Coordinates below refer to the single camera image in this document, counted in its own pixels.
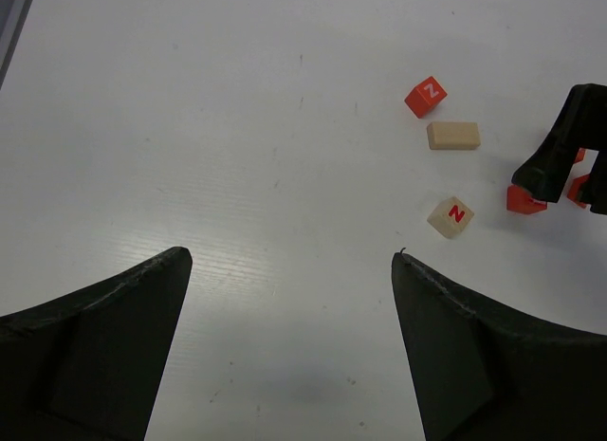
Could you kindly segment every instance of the red block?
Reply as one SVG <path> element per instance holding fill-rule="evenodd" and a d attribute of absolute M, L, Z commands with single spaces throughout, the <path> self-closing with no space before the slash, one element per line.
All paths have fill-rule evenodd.
<path fill-rule="evenodd" d="M 409 108 L 414 111 L 418 119 L 434 109 L 434 107 L 445 99 L 447 92 L 433 76 L 417 85 L 405 98 Z"/>
<path fill-rule="evenodd" d="M 508 187 L 506 195 L 506 209 L 509 211 L 515 211 L 522 213 L 523 215 L 531 215 L 538 211 L 545 211 L 548 208 L 548 203 L 545 201 L 538 201 L 531 197 L 521 187 L 516 185 L 510 185 Z"/>
<path fill-rule="evenodd" d="M 576 155 L 576 160 L 573 162 L 573 164 L 583 161 L 585 156 L 586 156 L 586 149 L 579 149 L 578 154 Z"/>
<path fill-rule="evenodd" d="M 590 175 L 587 174 L 587 175 L 583 175 L 582 177 L 574 178 L 573 183 L 571 184 L 571 188 L 569 189 L 569 192 L 567 193 L 567 197 L 569 199 L 571 199 L 573 202 L 575 202 L 576 204 L 578 204 L 583 209 L 585 209 L 586 206 L 588 206 L 588 204 L 584 204 L 583 202 L 578 201 L 579 187 L 581 187 L 582 183 L 584 183 L 586 180 L 588 180 L 589 176 Z"/>

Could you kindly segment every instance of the white table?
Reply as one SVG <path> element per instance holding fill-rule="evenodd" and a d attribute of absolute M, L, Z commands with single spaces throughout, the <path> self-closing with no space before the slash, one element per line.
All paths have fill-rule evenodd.
<path fill-rule="evenodd" d="M 505 210 L 569 88 L 607 83 L 605 3 L 34 0 L 0 90 L 0 314 L 185 246 L 147 439 L 423 439 L 395 251 L 607 333 L 607 219 Z M 449 96 L 417 119 L 430 75 Z M 431 119 L 481 147 L 430 151 Z M 476 216 L 448 241 L 451 195 Z"/>

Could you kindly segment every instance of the red cube with white letter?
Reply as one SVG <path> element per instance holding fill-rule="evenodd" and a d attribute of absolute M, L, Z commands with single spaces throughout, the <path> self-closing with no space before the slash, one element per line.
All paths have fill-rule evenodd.
<path fill-rule="evenodd" d="M 455 196 L 441 202 L 428 217 L 428 223 L 448 239 L 466 228 L 474 212 Z"/>
<path fill-rule="evenodd" d="M 440 83 L 433 76 L 430 76 L 411 91 L 409 96 L 405 98 L 405 102 L 414 111 L 417 118 L 421 119 L 446 96 L 445 89 L 440 86 Z"/>

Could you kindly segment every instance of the rectangular wooden block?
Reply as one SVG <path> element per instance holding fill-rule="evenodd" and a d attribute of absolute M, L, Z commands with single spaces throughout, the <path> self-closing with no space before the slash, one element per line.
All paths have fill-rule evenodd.
<path fill-rule="evenodd" d="M 452 239 L 462 232 L 474 216 L 474 212 L 455 196 L 441 202 L 428 217 L 438 232 Z"/>
<path fill-rule="evenodd" d="M 481 145 L 478 124 L 465 121 L 433 121 L 427 128 L 433 150 L 472 150 Z"/>

